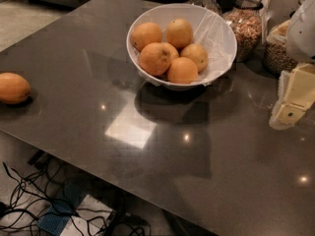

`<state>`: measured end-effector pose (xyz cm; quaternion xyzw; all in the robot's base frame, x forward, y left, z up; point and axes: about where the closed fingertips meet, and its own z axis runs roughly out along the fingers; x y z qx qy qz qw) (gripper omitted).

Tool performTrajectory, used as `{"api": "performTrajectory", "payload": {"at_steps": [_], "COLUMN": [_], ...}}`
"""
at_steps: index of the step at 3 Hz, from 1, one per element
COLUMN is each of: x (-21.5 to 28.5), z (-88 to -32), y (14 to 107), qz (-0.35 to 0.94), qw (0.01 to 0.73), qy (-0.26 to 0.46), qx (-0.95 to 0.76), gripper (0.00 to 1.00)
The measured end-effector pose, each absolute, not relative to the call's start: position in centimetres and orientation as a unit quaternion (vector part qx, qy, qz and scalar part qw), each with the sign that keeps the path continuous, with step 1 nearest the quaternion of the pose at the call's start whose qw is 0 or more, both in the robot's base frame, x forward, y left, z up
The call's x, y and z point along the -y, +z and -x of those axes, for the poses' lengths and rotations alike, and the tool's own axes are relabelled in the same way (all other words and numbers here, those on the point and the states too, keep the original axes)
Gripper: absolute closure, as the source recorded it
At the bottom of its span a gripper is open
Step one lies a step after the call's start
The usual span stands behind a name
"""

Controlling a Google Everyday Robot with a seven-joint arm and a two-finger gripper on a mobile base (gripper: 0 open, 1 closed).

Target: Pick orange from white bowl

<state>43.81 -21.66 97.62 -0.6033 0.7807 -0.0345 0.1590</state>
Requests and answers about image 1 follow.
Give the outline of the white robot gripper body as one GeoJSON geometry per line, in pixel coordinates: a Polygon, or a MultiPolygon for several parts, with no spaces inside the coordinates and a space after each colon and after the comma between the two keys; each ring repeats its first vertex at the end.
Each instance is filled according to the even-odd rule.
{"type": "Polygon", "coordinates": [[[286,52],[301,63],[315,62],[315,0],[305,0],[290,18],[286,52]]]}

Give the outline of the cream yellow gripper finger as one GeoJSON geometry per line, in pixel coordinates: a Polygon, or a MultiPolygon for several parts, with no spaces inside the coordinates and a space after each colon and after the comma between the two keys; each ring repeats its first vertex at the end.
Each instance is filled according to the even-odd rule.
{"type": "Polygon", "coordinates": [[[278,101],[269,125],[275,130],[293,127],[315,102],[315,65],[300,63],[292,71],[282,71],[278,101]]]}

